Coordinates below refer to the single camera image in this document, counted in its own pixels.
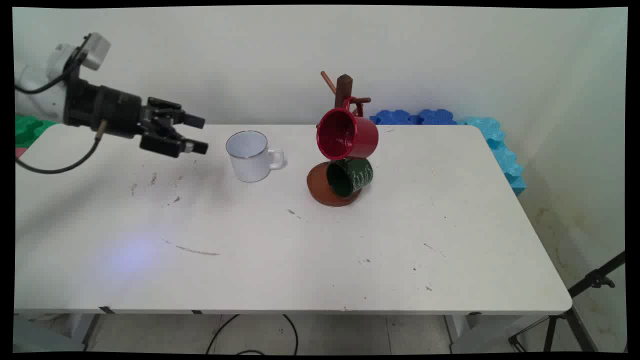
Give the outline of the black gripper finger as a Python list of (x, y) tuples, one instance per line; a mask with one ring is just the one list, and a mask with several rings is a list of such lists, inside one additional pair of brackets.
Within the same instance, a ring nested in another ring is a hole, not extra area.
[(202, 117), (198, 117), (187, 112), (178, 112), (174, 116), (174, 125), (186, 125), (197, 129), (202, 129), (206, 123), (206, 120)]
[(182, 153), (205, 155), (209, 144), (187, 137), (162, 137), (153, 133), (144, 133), (141, 136), (140, 148), (167, 157), (179, 158)]

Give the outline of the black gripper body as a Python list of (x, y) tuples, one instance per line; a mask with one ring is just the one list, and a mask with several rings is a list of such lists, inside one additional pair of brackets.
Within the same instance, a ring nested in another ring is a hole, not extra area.
[(106, 123), (105, 133), (126, 139), (136, 135), (157, 135), (180, 141), (182, 136), (173, 127), (183, 120), (182, 105), (150, 96), (142, 98), (128, 92), (93, 85), (78, 75), (66, 80), (63, 123), (67, 126), (86, 126), (96, 132)]

